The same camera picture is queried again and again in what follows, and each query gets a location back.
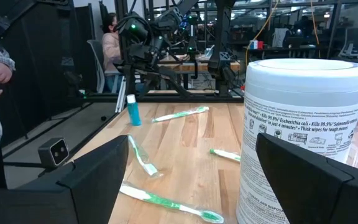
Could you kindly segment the grey office chair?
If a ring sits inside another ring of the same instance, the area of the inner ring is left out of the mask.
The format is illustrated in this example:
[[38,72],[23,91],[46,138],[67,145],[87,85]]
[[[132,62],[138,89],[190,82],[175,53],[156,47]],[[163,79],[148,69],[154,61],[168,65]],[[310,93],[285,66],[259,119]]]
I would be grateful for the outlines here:
[[106,76],[112,76],[114,78],[114,85],[112,86],[111,93],[117,93],[117,84],[118,84],[120,73],[118,71],[104,69],[103,47],[99,41],[87,40],[87,43],[90,45],[94,54],[95,65],[96,65],[97,93],[102,93],[104,91]]

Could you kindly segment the black partition panel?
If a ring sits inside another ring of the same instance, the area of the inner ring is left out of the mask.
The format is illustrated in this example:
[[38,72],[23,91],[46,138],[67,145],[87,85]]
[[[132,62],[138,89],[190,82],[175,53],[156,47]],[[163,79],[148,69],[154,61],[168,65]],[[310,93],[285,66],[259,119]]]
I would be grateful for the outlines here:
[[81,75],[86,87],[96,81],[88,71],[82,34],[89,29],[90,17],[80,14],[74,0],[66,1],[66,5],[32,6],[1,39],[16,63],[0,99],[3,146],[77,105],[69,98],[69,75]]

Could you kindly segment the white wipes canister yellow label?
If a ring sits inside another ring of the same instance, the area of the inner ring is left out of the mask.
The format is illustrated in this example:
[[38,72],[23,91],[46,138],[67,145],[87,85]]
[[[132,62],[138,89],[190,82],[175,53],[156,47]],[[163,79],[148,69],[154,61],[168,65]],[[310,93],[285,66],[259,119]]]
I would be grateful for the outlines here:
[[267,133],[346,162],[358,122],[358,63],[279,58],[247,67],[238,224],[289,224],[255,145]]

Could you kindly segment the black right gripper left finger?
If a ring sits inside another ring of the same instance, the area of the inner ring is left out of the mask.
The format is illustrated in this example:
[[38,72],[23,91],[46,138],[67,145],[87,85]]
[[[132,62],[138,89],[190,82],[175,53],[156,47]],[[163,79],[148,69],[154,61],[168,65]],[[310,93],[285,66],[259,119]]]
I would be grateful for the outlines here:
[[0,189],[0,224],[108,224],[126,171],[126,135],[16,189]]

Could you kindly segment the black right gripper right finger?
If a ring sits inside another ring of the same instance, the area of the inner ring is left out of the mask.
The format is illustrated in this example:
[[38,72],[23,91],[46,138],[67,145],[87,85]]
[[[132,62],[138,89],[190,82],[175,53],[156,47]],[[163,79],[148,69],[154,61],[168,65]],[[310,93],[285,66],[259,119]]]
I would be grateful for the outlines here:
[[290,224],[358,224],[358,168],[266,133],[256,153]]

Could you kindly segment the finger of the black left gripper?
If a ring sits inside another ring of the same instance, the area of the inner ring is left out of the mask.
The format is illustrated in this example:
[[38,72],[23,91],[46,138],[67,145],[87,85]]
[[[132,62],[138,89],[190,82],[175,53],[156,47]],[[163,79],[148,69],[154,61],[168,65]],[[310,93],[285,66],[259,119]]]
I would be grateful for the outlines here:
[[124,74],[126,79],[126,95],[134,95],[135,89],[135,69],[132,65],[124,66]]
[[144,75],[144,86],[140,96],[145,96],[150,90],[156,89],[160,84],[160,77],[157,73],[147,73]]

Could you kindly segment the green toothbrush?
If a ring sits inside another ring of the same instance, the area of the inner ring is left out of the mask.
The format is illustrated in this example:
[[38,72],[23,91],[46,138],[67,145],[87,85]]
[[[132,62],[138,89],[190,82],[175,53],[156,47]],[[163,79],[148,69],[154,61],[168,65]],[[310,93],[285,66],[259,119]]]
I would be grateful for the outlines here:
[[213,223],[213,224],[224,223],[224,217],[216,212],[213,212],[211,210],[200,210],[200,209],[192,208],[190,206],[184,205],[174,200],[170,200],[168,198],[155,195],[151,192],[144,191],[136,187],[132,187],[126,183],[121,184],[119,191],[120,193],[130,196],[132,198],[136,198],[137,200],[152,203],[155,205],[160,205],[162,207],[169,208],[172,210],[179,210],[182,212],[197,215],[208,223]]
[[129,144],[132,146],[135,157],[140,166],[151,177],[161,177],[163,174],[149,161],[149,156],[146,151],[136,142],[134,137],[127,135]]
[[241,157],[235,153],[231,153],[231,152],[227,152],[227,151],[223,151],[223,150],[219,150],[219,149],[210,149],[209,153],[226,158],[226,159],[230,159],[233,161],[237,161],[237,162],[241,161]]
[[174,113],[174,114],[167,114],[158,118],[153,118],[152,122],[153,123],[158,123],[161,121],[166,121],[166,120],[171,120],[171,119],[176,119],[176,118],[181,118],[184,116],[189,116],[189,115],[193,115],[193,114],[198,114],[198,113],[204,113],[209,111],[209,107],[208,106],[200,106],[197,108],[193,108],[192,110],[187,110],[187,111],[181,111],[178,113]]

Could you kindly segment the blue mouthwash bottle white cap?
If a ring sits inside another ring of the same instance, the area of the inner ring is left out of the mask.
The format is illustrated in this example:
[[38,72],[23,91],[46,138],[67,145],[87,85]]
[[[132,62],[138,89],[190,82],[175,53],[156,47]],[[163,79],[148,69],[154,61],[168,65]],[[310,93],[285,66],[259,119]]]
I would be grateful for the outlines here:
[[131,124],[133,126],[140,126],[141,119],[140,119],[140,113],[139,113],[139,106],[136,102],[135,95],[127,95],[127,110],[129,112]]

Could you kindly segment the silver aluminium rail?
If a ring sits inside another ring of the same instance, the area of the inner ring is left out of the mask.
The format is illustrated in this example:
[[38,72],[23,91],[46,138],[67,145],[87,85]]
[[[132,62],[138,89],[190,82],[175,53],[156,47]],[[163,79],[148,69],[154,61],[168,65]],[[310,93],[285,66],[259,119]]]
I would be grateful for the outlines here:
[[120,113],[124,109],[125,101],[126,101],[126,78],[125,76],[123,76],[121,81],[121,86],[119,89],[119,94],[117,97],[115,113]]

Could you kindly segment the neighbouring wooden table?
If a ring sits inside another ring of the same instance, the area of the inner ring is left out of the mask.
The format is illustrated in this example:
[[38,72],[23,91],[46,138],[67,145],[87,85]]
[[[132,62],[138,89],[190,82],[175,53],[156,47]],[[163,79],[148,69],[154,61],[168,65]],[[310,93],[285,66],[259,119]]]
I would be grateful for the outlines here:
[[207,72],[208,71],[208,57],[205,57],[204,55],[197,55],[196,56],[196,62],[190,60],[190,56],[188,55],[177,55],[177,59],[175,60],[171,55],[168,57],[165,57],[159,61],[159,66],[165,66],[170,67],[174,71],[181,71],[181,72],[187,72],[191,71],[193,72],[195,68],[200,72]]

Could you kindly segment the white office chair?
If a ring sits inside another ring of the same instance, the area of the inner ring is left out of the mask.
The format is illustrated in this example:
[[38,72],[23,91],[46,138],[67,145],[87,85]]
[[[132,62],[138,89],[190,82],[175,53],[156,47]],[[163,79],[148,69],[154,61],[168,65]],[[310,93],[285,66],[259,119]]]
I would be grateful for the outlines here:
[[344,45],[339,53],[339,56],[358,58],[358,27],[346,29]]

